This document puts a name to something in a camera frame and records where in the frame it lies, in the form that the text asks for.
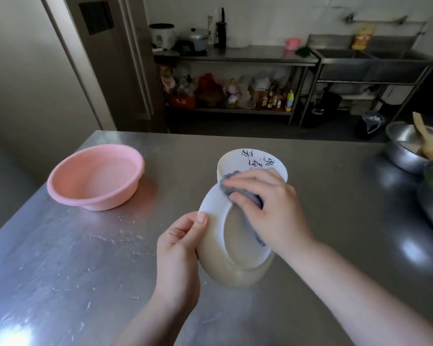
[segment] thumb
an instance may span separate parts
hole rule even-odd
[[[229,198],[241,207],[251,224],[255,223],[262,213],[257,204],[239,192],[232,193]]]
[[[196,216],[196,221],[192,225],[191,229],[186,233],[181,242],[186,248],[190,250],[195,250],[199,245],[200,241],[204,237],[205,231],[209,224],[209,216],[203,211],[199,211]]]

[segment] wooden spatula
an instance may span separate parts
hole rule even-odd
[[[413,112],[412,116],[414,118],[415,127],[424,139],[424,143],[421,146],[421,151],[428,159],[433,160],[433,135],[428,132],[419,113]]]

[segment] white bowl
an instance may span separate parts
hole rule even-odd
[[[200,263],[215,281],[228,286],[248,286],[266,273],[274,259],[246,226],[242,210],[221,191],[210,189],[199,211],[209,214],[209,226],[197,247]]]
[[[224,175],[234,171],[247,171],[258,168],[274,168],[287,182],[287,169],[275,156],[257,149],[235,149],[220,158],[216,167],[216,179],[220,181]]]

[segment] pink basin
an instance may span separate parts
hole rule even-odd
[[[103,144],[81,150],[59,163],[46,183],[58,203],[88,210],[108,210],[135,193],[144,159],[134,148]]]

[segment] black square panel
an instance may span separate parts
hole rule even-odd
[[[107,1],[83,2],[78,5],[90,35],[114,27],[111,10]]]

